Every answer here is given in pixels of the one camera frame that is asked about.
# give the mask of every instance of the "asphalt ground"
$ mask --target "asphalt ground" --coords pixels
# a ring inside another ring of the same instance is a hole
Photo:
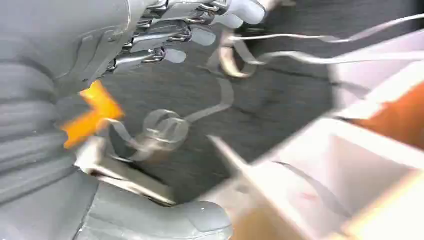
[[[297,0],[296,7],[278,8],[268,17],[268,30],[276,33],[349,37],[374,25],[418,13],[414,0]],[[377,36],[347,44],[274,38],[258,42],[256,54],[302,51],[323,58],[335,57],[381,42],[419,27],[404,23]],[[107,76],[103,85],[121,104],[123,119],[133,135],[143,120],[157,109],[187,116],[220,102],[216,76],[205,71],[216,45],[186,43],[184,63],[161,62],[134,72]],[[178,202],[191,201],[230,177],[206,135],[222,137],[243,158],[252,162],[333,106],[333,86],[325,66],[308,65],[287,58],[260,67],[245,80],[231,80],[234,105],[195,122],[177,151],[161,160],[146,162],[143,170],[168,184]],[[83,113],[87,104],[79,97],[59,103],[62,122]]]

